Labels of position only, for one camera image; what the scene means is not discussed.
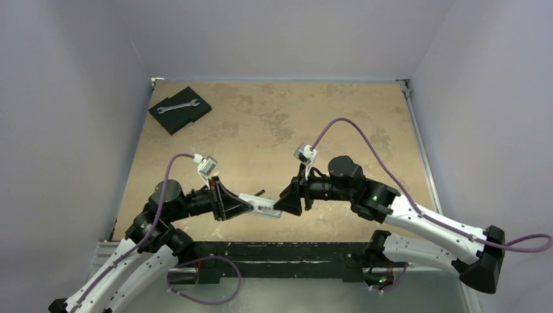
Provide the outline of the white remote control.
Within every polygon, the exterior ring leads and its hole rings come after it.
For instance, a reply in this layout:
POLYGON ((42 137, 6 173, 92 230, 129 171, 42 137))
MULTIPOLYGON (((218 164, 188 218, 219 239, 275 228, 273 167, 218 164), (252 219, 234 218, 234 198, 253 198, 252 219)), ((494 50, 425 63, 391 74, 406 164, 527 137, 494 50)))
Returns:
POLYGON ((240 193, 238 198, 252 206, 250 214, 273 219, 279 219, 282 216, 282 211, 274 208, 276 200, 243 193, 240 193))

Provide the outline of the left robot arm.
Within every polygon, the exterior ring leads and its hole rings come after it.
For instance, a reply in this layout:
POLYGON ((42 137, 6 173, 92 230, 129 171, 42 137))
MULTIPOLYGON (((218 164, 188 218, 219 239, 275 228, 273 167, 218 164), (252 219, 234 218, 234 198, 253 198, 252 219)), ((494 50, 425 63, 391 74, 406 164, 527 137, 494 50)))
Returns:
POLYGON ((188 193, 176 180, 165 179, 99 271, 74 295, 54 300, 48 311, 116 312, 141 287, 169 269, 191 267, 199 271, 203 264, 217 260, 214 255, 200 256, 197 243, 174 222, 207 213, 225 221, 255 209, 254 200, 230 192, 218 177, 205 180, 205 186, 188 193))

